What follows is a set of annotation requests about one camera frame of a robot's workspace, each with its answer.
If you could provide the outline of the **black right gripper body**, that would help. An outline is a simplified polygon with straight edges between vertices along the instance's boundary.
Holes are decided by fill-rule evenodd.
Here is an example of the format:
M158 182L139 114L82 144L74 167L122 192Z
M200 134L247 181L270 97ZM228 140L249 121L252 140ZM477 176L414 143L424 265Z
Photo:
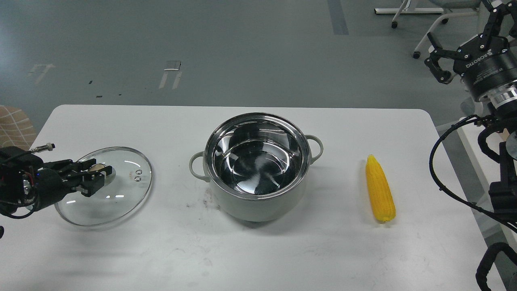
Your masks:
M476 35L457 49L454 72L460 76L475 102L489 99L489 91L516 80L516 57L510 52L509 40L494 36L485 44Z

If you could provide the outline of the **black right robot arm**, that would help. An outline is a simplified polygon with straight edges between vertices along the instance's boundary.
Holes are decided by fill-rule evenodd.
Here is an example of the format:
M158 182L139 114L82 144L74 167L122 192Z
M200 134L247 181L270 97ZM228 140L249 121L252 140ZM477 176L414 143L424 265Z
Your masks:
M466 206L516 232L516 57L511 52L509 37L516 38L516 2L483 0L489 16L481 33L458 46L446 50L432 32L430 55L424 63L441 84L449 84L454 76L469 92L471 99L489 109L489 114L472 114L452 124L432 147L429 170L438 188ZM485 210L454 194L439 180L434 170L438 147L452 132L467 124L483 127L477 143L484 155L499 165L499 181L492 182L488 194L493 207Z

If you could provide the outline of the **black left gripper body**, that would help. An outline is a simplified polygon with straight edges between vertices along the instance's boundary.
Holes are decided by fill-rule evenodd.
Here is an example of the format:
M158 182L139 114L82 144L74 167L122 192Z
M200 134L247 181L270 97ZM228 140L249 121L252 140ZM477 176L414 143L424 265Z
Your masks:
M64 199L63 179L35 155L53 149L1 148L1 214L15 214L19 208L27 208L32 214Z

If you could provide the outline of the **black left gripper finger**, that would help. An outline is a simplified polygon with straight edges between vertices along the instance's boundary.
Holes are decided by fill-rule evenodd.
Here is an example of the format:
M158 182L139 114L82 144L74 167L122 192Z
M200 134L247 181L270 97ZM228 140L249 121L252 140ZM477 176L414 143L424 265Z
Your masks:
M85 197L91 197L105 186L104 174L65 174L62 178L62 196L80 192Z
M55 162L46 162L43 164L42 169L53 170L59 175L68 175L70 173L113 174L113 167L98 163L95 158L83 161L59 160Z

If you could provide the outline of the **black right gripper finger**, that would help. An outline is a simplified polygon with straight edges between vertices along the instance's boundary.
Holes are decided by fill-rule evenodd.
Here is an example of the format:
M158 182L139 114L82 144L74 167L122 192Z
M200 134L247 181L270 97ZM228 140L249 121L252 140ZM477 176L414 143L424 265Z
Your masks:
M516 1L515 0L482 0L488 12L488 18L484 22L481 31L482 39L501 36L516 38Z
M444 49L434 33L428 32L426 36L431 43L431 52L429 57L424 60L424 63L439 83L449 84L454 76L450 71L443 70L439 61L442 58L456 60L459 57L459 53Z

